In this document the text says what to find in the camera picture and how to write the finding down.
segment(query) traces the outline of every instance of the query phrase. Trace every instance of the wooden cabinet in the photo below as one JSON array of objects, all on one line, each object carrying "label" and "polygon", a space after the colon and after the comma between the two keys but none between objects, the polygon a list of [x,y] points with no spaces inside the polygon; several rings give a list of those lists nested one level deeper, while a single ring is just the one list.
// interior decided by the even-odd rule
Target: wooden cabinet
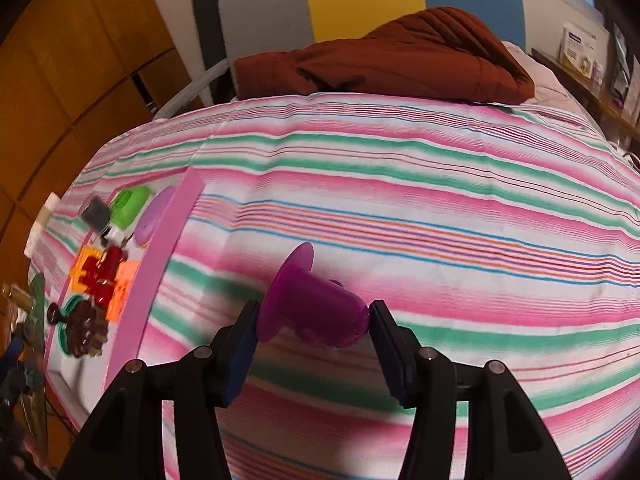
[{"label": "wooden cabinet", "polygon": [[17,283],[27,287],[29,260],[24,246],[33,222],[19,209],[15,209],[0,241],[0,282]]},{"label": "wooden cabinet", "polygon": [[[145,66],[140,71],[140,79],[158,109],[191,82],[189,73],[175,49],[162,54]],[[196,107],[202,108],[200,98],[197,98],[197,102],[199,105]]]},{"label": "wooden cabinet", "polygon": [[20,208],[35,220],[49,193],[62,197],[87,160],[76,131],[69,130],[33,176],[20,200]]},{"label": "wooden cabinet", "polygon": [[14,203],[11,202],[11,199],[0,189],[0,234],[4,230],[6,221],[9,219],[13,208]]},{"label": "wooden cabinet", "polygon": [[123,81],[78,121],[78,139],[86,160],[114,137],[151,119],[136,86],[129,79]]},{"label": "wooden cabinet", "polygon": [[17,31],[0,45],[0,188],[16,200],[71,125]]},{"label": "wooden cabinet", "polygon": [[16,27],[71,120],[127,75],[92,0],[33,0]]},{"label": "wooden cabinet", "polygon": [[26,286],[22,252],[49,193],[152,119],[141,70],[159,105],[190,82],[154,0],[32,0],[0,44],[0,283]]},{"label": "wooden cabinet", "polygon": [[93,0],[127,72],[174,46],[154,0]]}]

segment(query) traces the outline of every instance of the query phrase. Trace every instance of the purple plastic cup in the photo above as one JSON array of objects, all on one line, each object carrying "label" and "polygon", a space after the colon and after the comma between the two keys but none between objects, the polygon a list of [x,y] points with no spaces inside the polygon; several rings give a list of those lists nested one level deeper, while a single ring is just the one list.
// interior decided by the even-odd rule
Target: purple plastic cup
[{"label": "purple plastic cup", "polygon": [[307,343],[344,348],[369,328],[369,308],[336,282],[313,275],[314,247],[298,246],[274,277],[258,314],[258,341],[270,341],[283,326]]}]

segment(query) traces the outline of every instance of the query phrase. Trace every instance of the brown blanket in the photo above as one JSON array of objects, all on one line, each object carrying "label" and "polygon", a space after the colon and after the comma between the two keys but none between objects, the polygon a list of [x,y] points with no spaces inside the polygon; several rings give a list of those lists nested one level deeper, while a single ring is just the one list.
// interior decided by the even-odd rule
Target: brown blanket
[{"label": "brown blanket", "polygon": [[520,104],[534,84],[478,18],[453,7],[421,10],[361,40],[236,60],[238,98],[343,91]]}]

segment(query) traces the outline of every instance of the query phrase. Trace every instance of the pink board edge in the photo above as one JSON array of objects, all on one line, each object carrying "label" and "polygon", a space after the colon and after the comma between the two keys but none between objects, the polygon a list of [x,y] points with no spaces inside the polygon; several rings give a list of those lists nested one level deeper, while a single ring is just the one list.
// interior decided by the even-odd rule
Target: pink board edge
[{"label": "pink board edge", "polygon": [[112,343],[111,357],[102,385],[104,391],[120,369],[138,356],[146,320],[156,297],[167,262],[174,252],[184,224],[204,189],[204,181],[197,170],[187,168],[168,203],[158,227],[149,240],[145,254],[136,271],[127,301],[118,322]]},{"label": "pink board edge", "polygon": [[[174,170],[169,170],[169,171],[163,171],[163,172],[151,172],[146,174],[144,177],[137,179],[133,182],[127,182],[126,184],[123,184],[122,186],[117,187],[116,189],[114,189],[111,194],[108,197],[109,202],[123,189],[127,188],[127,187],[131,187],[131,186],[140,186],[142,184],[146,184],[148,182],[153,182],[155,180],[159,180],[162,178],[167,178],[176,174],[183,174],[186,173],[187,171],[189,171],[190,168],[175,168]],[[89,231],[86,236],[82,239],[82,243],[80,244],[82,245],[86,245],[88,243],[88,241],[91,239],[92,233],[91,231]],[[65,298],[65,295],[68,291],[68,287],[70,284],[70,278],[67,275],[65,283],[62,287],[62,290],[60,291],[60,295],[58,297],[58,304],[63,303],[63,300]],[[47,335],[47,340],[46,340],[46,344],[45,344],[45,353],[44,353],[44,358],[43,358],[43,363],[42,363],[42,368],[44,370],[44,375],[45,378],[47,380],[47,387],[50,388],[53,392],[53,394],[58,398],[58,400],[60,401],[60,403],[62,404],[62,406],[65,409],[66,414],[69,416],[69,419],[71,421],[71,423],[76,427],[77,430],[80,430],[82,428],[82,424],[80,423],[79,419],[76,419],[74,416],[72,416],[71,412],[73,411],[74,407],[78,408],[78,400],[73,396],[73,393],[71,392],[71,390],[69,389],[68,385],[65,386],[61,386],[61,388],[58,388],[57,386],[57,382],[63,382],[64,380],[62,379],[62,376],[58,373],[58,372],[52,372],[51,370],[49,370],[49,355],[51,352],[51,348],[52,345],[54,344],[54,340],[56,339],[56,331],[55,330],[49,330],[49,333]],[[53,375],[56,375],[57,377],[60,378],[60,380],[58,381],[56,378],[53,377]]]}]

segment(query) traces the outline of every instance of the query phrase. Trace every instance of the green lid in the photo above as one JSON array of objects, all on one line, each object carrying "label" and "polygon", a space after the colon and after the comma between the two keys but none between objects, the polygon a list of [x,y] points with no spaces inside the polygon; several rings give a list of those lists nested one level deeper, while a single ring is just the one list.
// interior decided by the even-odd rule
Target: green lid
[{"label": "green lid", "polygon": [[[60,309],[60,314],[63,316],[68,316],[73,312],[78,303],[80,303],[84,298],[80,294],[75,294],[68,300],[66,300],[65,306]],[[63,327],[63,323],[58,323],[58,342],[60,343],[60,348],[66,355],[72,355],[69,351],[69,347],[66,343],[66,330]]]},{"label": "green lid", "polygon": [[150,196],[151,190],[147,186],[123,189],[111,202],[111,222],[124,231],[142,211]]}]

